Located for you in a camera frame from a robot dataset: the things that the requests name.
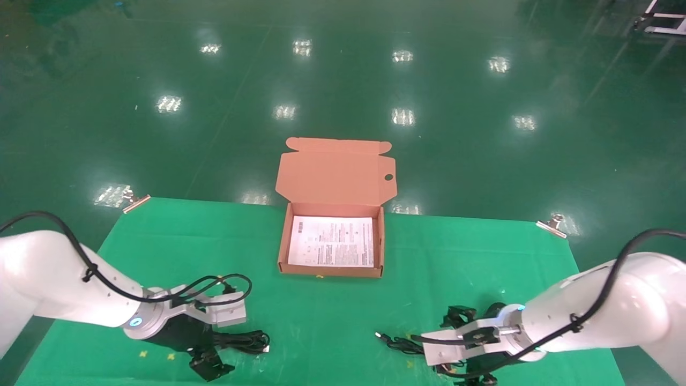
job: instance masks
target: cardboard box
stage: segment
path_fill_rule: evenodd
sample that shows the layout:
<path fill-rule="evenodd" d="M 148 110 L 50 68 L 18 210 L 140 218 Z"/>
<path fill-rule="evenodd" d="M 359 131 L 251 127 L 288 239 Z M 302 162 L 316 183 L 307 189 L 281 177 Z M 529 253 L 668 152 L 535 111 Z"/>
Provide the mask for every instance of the cardboard box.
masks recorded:
<path fill-rule="evenodd" d="M 301 275 L 381 277 L 385 231 L 383 203 L 398 194 L 395 159 L 382 157 L 390 142 L 289 138 L 281 155 L 276 191 L 286 198 L 279 271 Z M 374 267 L 288 264 L 293 216 L 371 217 Z"/>

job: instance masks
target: cable tie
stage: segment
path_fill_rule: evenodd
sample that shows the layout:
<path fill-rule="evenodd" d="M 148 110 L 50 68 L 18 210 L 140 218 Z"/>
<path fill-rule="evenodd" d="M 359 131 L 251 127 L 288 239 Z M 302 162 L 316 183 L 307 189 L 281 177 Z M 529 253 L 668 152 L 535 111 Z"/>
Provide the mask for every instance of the cable tie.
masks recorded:
<path fill-rule="evenodd" d="M 88 268 L 86 270 L 86 275 L 84 275 L 84 277 L 82 277 L 81 280 L 83 280 L 84 283 L 90 282 L 91 277 L 93 277 L 95 275 L 96 271 L 97 271 L 97 264 L 94 263 L 93 268 L 92 269 Z"/>
<path fill-rule="evenodd" d="M 579 323 L 579 315 L 577 314 L 569 314 L 569 322 L 572 324 L 571 331 L 575 334 L 584 329 L 584 326 Z"/>

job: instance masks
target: metal clip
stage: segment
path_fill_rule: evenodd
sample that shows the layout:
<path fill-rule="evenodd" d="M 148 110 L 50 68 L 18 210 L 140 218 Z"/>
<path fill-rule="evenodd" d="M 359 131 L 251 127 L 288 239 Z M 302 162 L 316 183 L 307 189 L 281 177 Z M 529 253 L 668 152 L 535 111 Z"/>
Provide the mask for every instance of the metal clip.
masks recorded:
<path fill-rule="evenodd" d="M 136 198 L 136 196 L 133 194 L 133 190 L 127 189 L 126 193 L 124 194 L 124 200 L 128 200 L 130 203 L 129 206 L 122 210 L 124 214 L 127 214 L 128 212 L 131 212 L 132 210 L 144 204 L 146 201 L 150 200 L 150 195 L 146 194 L 141 198 Z"/>
<path fill-rule="evenodd" d="M 554 234 L 555 236 L 561 238 L 567 238 L 567 234 L 563 233 L 560 228 L 560 223 L 565 219 L 561 214 L 553 214 L 553 216 L 548 221 L 536 221 L 536 226 L 545 229 L 546 231 Z"/>

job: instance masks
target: robotic arm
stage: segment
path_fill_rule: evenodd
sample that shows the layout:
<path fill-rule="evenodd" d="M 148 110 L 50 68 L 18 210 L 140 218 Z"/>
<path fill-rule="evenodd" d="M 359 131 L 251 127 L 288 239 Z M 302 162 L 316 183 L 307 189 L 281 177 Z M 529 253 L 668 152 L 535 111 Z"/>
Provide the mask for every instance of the robotic arm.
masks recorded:
<path fill-rule="evenodd" d="M 686 264 L 648 252 L 622 260 L 603 306 L 569 332 L 559 334 L 593 309 L 618 260 L 568 277 L 526 305 L 494 304 L 482 319 L 412 338 L 423 342 L 428 365 L 466 361 L 469 373 L 470 361 L 476 362 L 477 370 L 485 371 L 474 377 L 478 381 L 487 376 L 484 384 L 497 382 L 490 372 L 502 365 L 539 361 L 547 352 L 638 345 L 678 384 L 686 385 L 681 357 L 686 347 Z"/>
<path fill-rule="evenodd" d="M 234 369 L 221 362 L 215 349 L 226 334 L 214 332 L 212 327 L 246 320 L 243 292 L 224 291 L 215 297 L 195 293 L 193 301 L 183 301 L 170 295 L 184 291 L 186 286 L 171 290 L 143 288 L 88 247 L 81 247 L 99 273 L 125 293 L 146 299 L 171 299 L 140 302 L 116 293 L 102 280 L 90 280 L 93 273 L 63 234 L 34 231 L 0 238 L 0 359 L 30 317 L 37 315 L 122 328 L 132 339 L 188 352 L 191 368 L 206 381 Z M 211 305 L 196 307 L 194 301 Z M 268 336 L 258 333 L 261 349 L 268 351 Z"/>

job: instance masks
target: black cable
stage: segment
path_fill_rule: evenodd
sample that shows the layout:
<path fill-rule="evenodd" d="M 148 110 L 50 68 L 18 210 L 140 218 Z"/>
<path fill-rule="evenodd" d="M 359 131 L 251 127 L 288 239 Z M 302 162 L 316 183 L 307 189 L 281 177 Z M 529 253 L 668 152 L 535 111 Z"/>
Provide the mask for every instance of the black cable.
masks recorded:
<path fill-rule="evenodd" d="M 388 335 L 382 334 L 380 332 L 376 332 L 375 335 L 377 336 L 377 338 L 381 339 L 381 341 L 386 344 L 386 347 L 390 348 L 391 350 L 400 351 L 403 354 L 407 355 L 424 355 L 424 347 L 422 345 L 418 345 L 413 341 L 410 341 L 409 339 L 401 337 L 391 338 Z M 443 374 L 444 372 L 450 372 L 453 366 L 464 367 L 465 365 L 466 363 L 464 361 L 459 361 L 455 363 L 443 363 L 441 365 L 436 366 L 436 371 Z"/>
<path fill-rule="evenodd" d="M 391 350 L 397 350 L 407 355 L 424 355 L 424 347 L 409 339 L 395 337 L 391 338 L 386 334 L 380 332 L 375 333 L 377 338 L 381 339 L 386 344 L 386 347 Z"/>
<path fill-rule="evenodd" d="M 107 288 L 110 290 L 114 291 L 116 294 L 119 294 L 127 299 L 134 300 L 136 302 L 141 302 L 141 303 L 162 303 L 166 302 L 168 300 L 182 300 L 182 301 L 187 301 L 188 299 L 191 299 L 192 297 L 195 297 L 199 295 L 200 293 L 203 293 L 210 289 L 212 286 L 216 285 L 217 283 L 224 283 L 224 280 L 232 278 L 232 277 L 240 277 L 241 279 L 245 280 L 248 283 L 248 289 L 246 292 L 241 295 L 241 297 L 238 297 L 237 299 L 232 299 L 232 300 L 226 300 L 224 302 L 211 302 L 211 303 L 202 303 L 202 302 L 196 302 L 198 304 L 201 304 L 203 306 L 220 306 L 224 304 L 232 304 L 232 303 L 237 303 L 240 302 L 241 300 L 245 299 L 248 297 L 250 292 L 252 291 L 252 282 L 250 279 L 248 279 L 246 276 L 241 275 L 239 273 L 231 273 L 229 275 L 225 275 L 222 277 L 217 277 L 217 276 L 203 276 L 200 279 L 190 283 L 186 288 L 182 289 L 181 291 L 178 291 L 177 293 L 172 293 L 170 295 L 162 296 L 162 297 L 155 297 L 155 298 L 148 298 L 148 297 L 139 297 L 136 295 L 133 295 L 131 293 L 128 293 L 119 287 L 115 286 L 107 277 L 105 277 L 97 268 L 97 264 L 93 263 L 91 259 L 86 255 L 86 252 L 83 250 L 81 247 L 81 244 L 79 243 L 79 240 L 76 238 L 74 233 L 69 229 L 67 224 L 62 221 L 61 218 L 55 216 L 52 213 L 49 212 L 43 212 L 43 211 L 36 211 L 36 212 L 28 212 L 24 214 L 20 214 L 19 216 L 16 216 L 14 218 L 11 218 L 9 221 L 6 223 L 0 225 L 0 234 L 4 232 L 5 230 L 9 229 L 11 226 L 14 224 L 18 223 L 19 221 L 29 218 L 29 217 L 43 217 L 47 218 L 48 220 L 52 221 L 53 223 L 57 224 L 57 226 L 62 230 L 64 233 L 64 236 L 67 237 L 69 240 L 69 243 L 71 246 L 76 250 L 76 253 L 79 255 L 83 263 L 86 265 L 86 276 L 83 278 L 85 282 L 87 282 L 91 276 L 97 277 Z M 190 291 L 194 286 L 199 285 L 202 282 L 205 282 L 207 280 L 212 280 L 212 282 L 209 285 L 206 285 L 203 289 L 200 291 L 196 291 L 190 295 L 182 296 L 184 293 Z"/>
<path fill-rule="evenodd" d="M 626 262 L 626 258 L 629 256 L 629 254 L 640 244 L 645 242 L 647 239 L 655 237 L 655 236 L 672 236 L 672 237 L 677 237 L 677 238 L 686 238 L 686 233 L 679 232 L 679 231 L 674 231 L 672 229 L 649 229 L 647 231 L 643 231 L 640 234 L 636 235 L 634 238 L 632 238 L 629 242 L 627 242 L 622 250 L 619 252 L 619 255 L 617 255 L 617 260 L 615 261 L 614 265 L 612 266 L 612 269 L 610 270 L 610 273 L 607 276 L 607 279 L 605 279 L 605 284 L 603 284 L 602 289 L 600 290 L 600 294 L 598 295 L 598 298 L 593 302 L 591 307 L 589 308 L 586 313 L 584 313 L 581 316 L 577 316 L 575 314 L 572 314 L 569 316 L 570 318 L 570 323 L 567 324 L 566 326 L 560 328 L 559 330 L 547 335 L 546 337 L 540 339 L 536 343 L 533 343 L 529 347 L 525 348 L 524 350 L 520 351 L 516 355 L 512 355 L 509 358 L 505 359 L 504 361 L 490 366 L 487 369 L 476 371 L 476 372 L 469 372 L 465 374 L 451 374 L 451 373 L 446 373 L 445 375 L 451 377 L 451 378 L 465 378 L 465 379 L 470 379 L 470 378 L 477 378 L 480 376 L 484 376 L 487 374 L 490 374 L 494 372 L 495 370 L 498 370 L 501 367 L 511 365 L 515 362 L 517 362 L 522 356 L 525 356 L 526 354 L 534 351 L 535 349 L 541 347 L 542 345 L 545 345 L 546 343 L 552 341 L 555 338 L 561 337 L 563 334 L 566 334 L 567 332 L 579 332 L 583 326 L 582 324 L 588 321 L 594 314 L 602 307 L 602 305 L 605 303 L 607 298 L 610 296 L 610 292 L 612 291 L 612 287 L 615 285 L 615 282 L 617 281 L 617 278 L 619 276 L 619 270 L 622 269 L 622 266 Z"/>
<path fill-rule="evenodd" d="M 465 339 L 433 339 L 422 337 L 420 335 L 410 335 L 410 339 L 421 343 L 433 343 L 438 345 L 473 345 L 477 343 L 483 343 L 483 340 L 465 340 Z"/>
<path fill-rule="evenodd" d="M 212 340 L 217 347 L 234 348 L 236 350 L 258 355 L 269 352 L 269 335 L 262 330 L 244 332 L 241 334 L 227 334 L 225 332 L 214 332 Z"/>

